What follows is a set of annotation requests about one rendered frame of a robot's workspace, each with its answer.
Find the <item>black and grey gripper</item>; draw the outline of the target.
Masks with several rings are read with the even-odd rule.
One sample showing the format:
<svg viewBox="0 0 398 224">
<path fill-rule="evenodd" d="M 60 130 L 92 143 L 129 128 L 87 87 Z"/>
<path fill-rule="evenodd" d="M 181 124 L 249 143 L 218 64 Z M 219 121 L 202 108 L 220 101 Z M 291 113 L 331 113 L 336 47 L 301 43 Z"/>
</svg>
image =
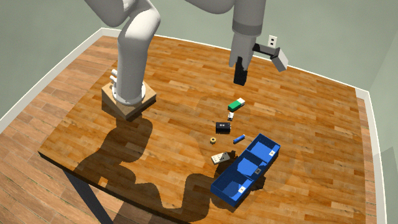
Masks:
<svg viewBox="0 0 398 224">
<path fill-rule="evenodd" d="M 236 63 L 233 83 L 244 86 L 248 74 L 247 69 L 254 54 L 252 48 L 256 43 L 256 37 L 259 37 L 261 33 L 259 35 L 244 35 L 236 32 L 233 28 L 232 30 L 234 36 L 229 57 L 229 67 L 233 67 Z"/>
</svg>

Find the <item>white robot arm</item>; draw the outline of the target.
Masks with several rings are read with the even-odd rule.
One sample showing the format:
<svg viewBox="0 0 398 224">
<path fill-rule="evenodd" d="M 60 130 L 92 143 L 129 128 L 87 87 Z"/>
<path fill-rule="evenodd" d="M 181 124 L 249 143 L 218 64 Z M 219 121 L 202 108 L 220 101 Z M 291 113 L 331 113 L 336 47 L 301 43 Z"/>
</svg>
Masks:
<svg viewBox="0 0 398 224">
<path fill-rule="evenodd" d="M 112 93 L 124 105 L 140 102 L 146 87 L 143 83 L 150 42 L 160 25 L 160 15 L 149 0 L 84 0 L 109 27 L 120 26 L 129 16 L 118 40 L 118 68 L 110 76 Z M 224 14 L 234 6 L 232 28 L 244 35 L 262 32 L 266 0 L 185 0 L 212 13 Z M 133 11 L 132 11 L 133 10 Z M 132 12 L 131 12 L 132 11 Z M 287 69 L 288 60 L 280 47 L 273 49 L 254 44 L 253 51 L 271 56 L 279 72 Z"/>
</svg>

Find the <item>white domino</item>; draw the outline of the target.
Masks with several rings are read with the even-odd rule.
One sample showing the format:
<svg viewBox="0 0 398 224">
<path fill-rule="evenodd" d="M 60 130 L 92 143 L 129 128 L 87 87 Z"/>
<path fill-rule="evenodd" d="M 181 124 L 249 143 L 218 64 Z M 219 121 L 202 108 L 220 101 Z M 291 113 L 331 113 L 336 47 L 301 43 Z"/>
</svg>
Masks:
<svg viewBox="0 0 398 224">
<path fill-rule="evenodd" d="M 223 162 L 223 161 L 228 160 L 230 157 L 229 157 L 227 152 L 224 152 L 224 153 L 212 156 L 211 158 L 212 158 L 214 164 L 217 164 L 219 162 Z"/>
</svg>

